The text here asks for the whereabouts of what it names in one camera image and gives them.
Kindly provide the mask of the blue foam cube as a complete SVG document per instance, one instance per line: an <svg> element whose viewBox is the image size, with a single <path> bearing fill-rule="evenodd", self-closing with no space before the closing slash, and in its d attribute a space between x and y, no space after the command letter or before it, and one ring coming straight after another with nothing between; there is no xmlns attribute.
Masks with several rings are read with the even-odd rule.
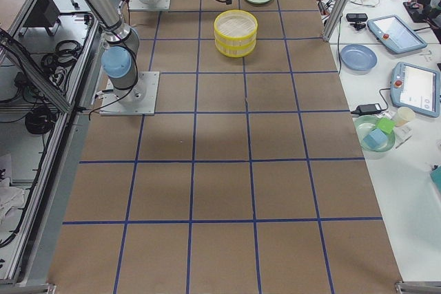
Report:
<svg viewBox="0 0 441 294"><path fill-rule="evenodd" d="M374 129L370 131L364 138L363 144L365 147L371 150L378 150L383 148L387 142L387 135L379 129Z"/></svg>

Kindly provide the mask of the paper cup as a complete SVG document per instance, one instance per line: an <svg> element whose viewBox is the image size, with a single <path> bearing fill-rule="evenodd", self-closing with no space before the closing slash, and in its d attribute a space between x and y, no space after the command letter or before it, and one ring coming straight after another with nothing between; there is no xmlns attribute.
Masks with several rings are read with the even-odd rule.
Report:
<svg viewBox="0 0 441 294"><path fill-rule="evenodd" d="M399 107L393 115L392 121L396 127L406 125L416 117L416 113L409 107Z"/></svg>

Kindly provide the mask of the black webcam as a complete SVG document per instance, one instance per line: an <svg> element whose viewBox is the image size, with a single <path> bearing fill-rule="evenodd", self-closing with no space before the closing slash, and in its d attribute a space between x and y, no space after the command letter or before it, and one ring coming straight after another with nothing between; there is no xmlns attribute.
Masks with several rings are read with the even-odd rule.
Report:
<svg viewBox="0 0 441 294"><path fill-rule="evenodd" d="M355 30L360 31L366 28L368 16L365 13L347 13L346 20Z"/></svg>

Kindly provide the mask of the blue plate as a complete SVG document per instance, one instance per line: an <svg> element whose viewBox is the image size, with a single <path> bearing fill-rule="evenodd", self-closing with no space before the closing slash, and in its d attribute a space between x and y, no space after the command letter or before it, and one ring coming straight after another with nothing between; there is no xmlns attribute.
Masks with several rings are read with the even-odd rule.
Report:
<svg viewBox="0 0 441 294"><path fill-rule="evenodd" d="M340 58L349 69L360 72L373 69L378 61L370 48L358 44L344 46L340 51Z"/></svg>

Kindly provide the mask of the lower teach pendant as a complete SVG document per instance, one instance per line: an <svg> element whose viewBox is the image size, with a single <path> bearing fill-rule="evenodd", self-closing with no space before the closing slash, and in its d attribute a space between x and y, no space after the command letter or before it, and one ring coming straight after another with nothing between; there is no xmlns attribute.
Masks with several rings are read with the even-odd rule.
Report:
<svg viewBox="0 0 441 294"><path fill-rule="evenodd" d="M391 101L396 107L437 118L440 115L440 73L399 62L391 74Z"/></svg>

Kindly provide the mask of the green foam cube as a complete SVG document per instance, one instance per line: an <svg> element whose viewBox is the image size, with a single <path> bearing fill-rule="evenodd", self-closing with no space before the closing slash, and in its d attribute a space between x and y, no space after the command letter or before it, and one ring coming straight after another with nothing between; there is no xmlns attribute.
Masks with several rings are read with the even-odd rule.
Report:
<svg viewBox="0 0 441 294"><path fill-rule="evenodd" d="M382 117L376 123L376 128L384 132L385 134L390 134L395 127L395 122L389 118Z"/></svg>

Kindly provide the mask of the upper teach pendant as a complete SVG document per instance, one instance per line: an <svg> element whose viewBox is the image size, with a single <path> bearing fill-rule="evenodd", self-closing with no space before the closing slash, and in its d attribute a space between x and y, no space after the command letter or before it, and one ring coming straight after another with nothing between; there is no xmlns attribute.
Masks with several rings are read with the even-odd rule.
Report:
<svg viewBox="0 0 441 294"><path fill-rule="evenodd" d="M394 14L370 19L367 27L381 44L395 54L413 52L427 46L422 37Z"/></svg>

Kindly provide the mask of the teach pendant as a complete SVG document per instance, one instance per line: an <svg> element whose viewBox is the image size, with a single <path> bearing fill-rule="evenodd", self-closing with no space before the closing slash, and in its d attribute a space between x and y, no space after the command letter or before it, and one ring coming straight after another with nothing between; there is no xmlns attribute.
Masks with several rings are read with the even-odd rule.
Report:
<svg viewBox="0 0 441 294"><path fill-rule="evenodd" d="M413 52L427 46L422 37L394 14L370 19L367 27L381 44L395 54Z"/></svg>
<svg viewBox="0 0 441 294"><path fill-rule="evenodd" d="M391 101L396 107L437 118L440 115L440 73L399 62L391 74Z"/></svg>

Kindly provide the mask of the green glass bowl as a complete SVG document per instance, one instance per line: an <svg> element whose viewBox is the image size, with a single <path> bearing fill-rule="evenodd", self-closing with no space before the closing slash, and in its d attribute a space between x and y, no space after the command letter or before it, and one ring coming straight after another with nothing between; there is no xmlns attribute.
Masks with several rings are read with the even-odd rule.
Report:
<svg viewBox="0 0 441 294"><path fill-rule="evenodd" d="M360 146L365 151L386 152L395 145L394 132L389 134L377 127L380 119L374 115L360 116L354 121Z"/></svg>

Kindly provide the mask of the yellow steamer layer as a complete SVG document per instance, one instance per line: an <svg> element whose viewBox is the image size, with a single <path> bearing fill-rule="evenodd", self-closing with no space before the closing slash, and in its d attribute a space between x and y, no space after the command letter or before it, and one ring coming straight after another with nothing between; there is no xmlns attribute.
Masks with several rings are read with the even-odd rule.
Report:
<svg viewBox="0 0 441 294"><path fill-rule="evenodd" d="M258 22L244 10L228 10L214 20L214 36L224 45L240 46L256 40Z"/></svg>
<svg viewBox="0 0 441 294"><path fill-rule="evenodd" d="M256 41L244 45L226 45L219 40L215 40L216 49L223 54L231 58L241 58L251 54L256 46Z"/></svg>

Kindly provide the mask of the aluminium frame rail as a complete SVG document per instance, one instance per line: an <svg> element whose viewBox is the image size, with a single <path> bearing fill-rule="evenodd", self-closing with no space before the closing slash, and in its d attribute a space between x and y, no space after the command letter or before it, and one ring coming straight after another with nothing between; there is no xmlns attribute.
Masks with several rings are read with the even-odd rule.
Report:
<svg viewBox="0 0 441 294"><path fill-rule="evenodd" d="M1 49L8 59L25 74L27 79L61 112L70 113L73 105L69 103L59 88L44 77L43 71L35 63L24 46L1 28Z"/></svg>

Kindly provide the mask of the black power adapter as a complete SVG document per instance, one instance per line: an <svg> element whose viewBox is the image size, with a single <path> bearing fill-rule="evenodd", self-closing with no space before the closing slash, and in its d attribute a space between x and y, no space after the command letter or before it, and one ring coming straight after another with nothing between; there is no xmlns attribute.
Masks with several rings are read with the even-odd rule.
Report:
<svg viewBox="0 0 441 294"><path fill-rule="evenodd" d="M383 111L379 103L370 103L358 105L355 110L351 111L352 115L364 116L364 115L374 115L379 114Z"/></svg>

